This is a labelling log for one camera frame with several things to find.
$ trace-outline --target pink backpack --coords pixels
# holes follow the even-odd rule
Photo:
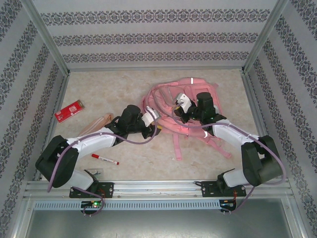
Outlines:
[[[177,160],[182,159],[178,137],[180,134],[196,137],[206,144],[211,145],[223,156],[227,158],[231,157],[231,153],[224,151],[221,146],[216,144],[215,140],[221,139],[206,133],[202,128],[187,128],[180,126],[171,118],[172,109],[175,106],[175,98],[179,93],[185,93],[187,97],[197,104],[196,95],[201,92],[209,92],[213,98],[214,105],[218,107],[219,113],[221,114],[221,107],[215,89],[217,86],[217,84],[211,85],[206,83],[202,78],[182,78],[175,82],[158,84],[142,98],[140,108],[143,109],[146,106],[149,106],[157,110],[161,115],[158,124],[162,127],[162,132],[173,134]],[[196,120],[189,120],[187,123],[190,123],[190,125],[193,126],[201,125],[199,121]]]

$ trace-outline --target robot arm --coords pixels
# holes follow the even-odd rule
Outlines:
[[[181,118],[183,123],[189,119],[199,120],[201,125],[214,123],[212,126],[204,127],[204,130],[241,148],[243,168],[220,174],[217,178],[220,191],[248,183],[258,186],[283,174],[278,162],[257,143],[265,145],[279,157],[274,140],[268,135],[259,137],[249,134],[233,125],[226,117],[219,114],[218,109],[213,105],[210,93],[197,94],[197,106],[181,93],[176,97],[176,104],[180,104],[180,107],[175,110],[175,114]]]
[[[116,117],[99,131],[68,139],[64,139],[60,135],[54,137],[37,160],[36,168],[47,180],[51,180],[53,170],[60,155],[68,146],[73,144],[66,151],[58,165],[56,173],[53,176],[53,187],[61,187],[63,185],[67,187],[73,186],[94,193],[98,181],[88,171],[75,170],[77,161],[96,150],[115,146],[123,141],[109,134],[118,135],[125,139],[129,134],[139,132],[142,133],[145,139],[155,136],[155,127],[151,123],[154,121],[154,118],[159,118],[159,115],[151,108],[147,108],[147,110],[151,114],[149,112],[141,114],[141,110],[137,106],[129,105],[120,117]]]

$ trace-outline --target pink folded cloth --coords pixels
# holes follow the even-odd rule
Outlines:
[[[78,136],[87,135],[89,133],[95,132],[97,130],[100,130],[105,125],[109,124],[113,120],[113,114],[107,113],[103,117],[100,117],[93,122],[91,122],[88,126],[86,126]]]

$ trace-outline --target beige table surface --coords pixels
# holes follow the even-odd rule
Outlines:
[[[182,77],[199,77],[217,83],[224,116],[242,129],[257,134],[239,70],[231,69],[72,72],[62,107],[80,99],[86,108],[59,123],[55,135],[76,137],[94,119],[106,113],[119,116],[128,104],[138,105],[155,84]],[[141,134],[129,135],[128,139],[144,141]],[[240,149],[229,144],[224,148],[232,153],[230,159],[194,138],[180,136],[180,146],[183,160],[177,161],[172,135],[160,133],[145,145],[122,142],[96,152],[118,160],[118,166],[85,156],[77,162],[76,169],[101,168],[102,179],[106,180],[172,180],[215,179],[226,170],[242,167]]]

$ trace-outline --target patterned wallpaper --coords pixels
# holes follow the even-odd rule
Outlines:
[[[64,76],[19,0],[0,0],[0,238],[43,149]]]
[[[289,1],[249,74],[309,237],[317,237],[316,13],[313,0]]]
[[[34,0],[68,67],[242,66],[276,0]]]

